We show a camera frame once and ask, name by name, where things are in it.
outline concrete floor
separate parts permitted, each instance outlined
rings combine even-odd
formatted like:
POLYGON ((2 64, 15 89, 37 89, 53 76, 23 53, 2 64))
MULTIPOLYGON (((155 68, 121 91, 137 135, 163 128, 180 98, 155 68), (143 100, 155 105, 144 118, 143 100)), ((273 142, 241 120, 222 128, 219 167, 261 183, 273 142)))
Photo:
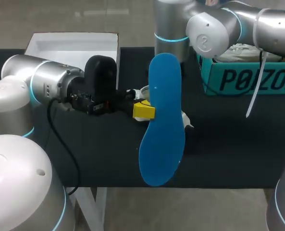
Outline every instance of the concrete floor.
MULTIPOLYGON (((285 0, 246 0, 285 9, 285 0)), ((34 32, 108 31, 121 46, 153 46, 152 0, 0 0, 0 48, 34 32)), ((107 231, 266 231, 263 190, 110 188, 107 231)), ((81 217, 77 230, 87 231, 81 217)))

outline black table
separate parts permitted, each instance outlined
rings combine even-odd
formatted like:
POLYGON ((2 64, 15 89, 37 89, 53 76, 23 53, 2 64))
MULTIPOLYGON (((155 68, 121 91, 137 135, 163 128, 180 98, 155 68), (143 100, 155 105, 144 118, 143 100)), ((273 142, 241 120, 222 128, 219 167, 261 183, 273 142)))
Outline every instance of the black table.
MULTIPOLYGON (((8 57, 23 52, 0 50, 0 71, 8 57)), ((121 48, 119 88, 147 85, 153 56, 153 48, 121 48)), ((273 188, 285 167, 285 96, 258 96, 246 119, 251 96, 205 95, 193 52, 185 74, 183 111, 195 131, 187 134, 183 160, 164 187, 273 188)), ((75 186, 76 169, 50 132, 44 106, 34 109, 34 122, 35 141, 46 150, 63 184, 75 186)), ((121 112, 93 117, 58 109, 54 123, 78 159, 81 186, 147 186, 138 165, 145 124, 121 112)))

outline white box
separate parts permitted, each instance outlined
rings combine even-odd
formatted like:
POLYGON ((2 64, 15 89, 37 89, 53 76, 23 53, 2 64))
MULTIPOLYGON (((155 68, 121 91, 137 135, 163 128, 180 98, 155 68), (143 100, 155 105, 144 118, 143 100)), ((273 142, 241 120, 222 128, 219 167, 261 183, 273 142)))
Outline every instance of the white box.
POLYGON ((94 55, 109 56, 117 63, 119 83, 120 47, 115 33, 58 32, 34 33, 25 54, 79 67, 85 70, 89 58, 94 55))

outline yellow block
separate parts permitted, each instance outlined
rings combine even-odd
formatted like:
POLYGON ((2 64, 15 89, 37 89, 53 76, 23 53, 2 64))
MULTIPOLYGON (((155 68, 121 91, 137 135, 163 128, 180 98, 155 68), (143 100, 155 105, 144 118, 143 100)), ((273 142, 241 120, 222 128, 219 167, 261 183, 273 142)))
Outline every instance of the yellow block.
POLYGON ((146 119, 155 118, 155 107, 152 107, 147 100, 134 104, 133 118, 140 117, 146 119))

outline shoe insole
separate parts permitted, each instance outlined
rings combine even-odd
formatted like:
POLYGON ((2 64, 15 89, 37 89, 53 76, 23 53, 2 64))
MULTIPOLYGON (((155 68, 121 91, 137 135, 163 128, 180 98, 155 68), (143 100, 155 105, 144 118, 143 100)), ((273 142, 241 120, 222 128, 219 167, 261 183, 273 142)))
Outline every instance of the shoe insole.
POLYGON ((181 111, 181 67, 169 53, 156 55, 149 67, 150 103, 155 118, 142 139, 139 167, 150 186, 165 184, 176 171, 185 146, 181 111))

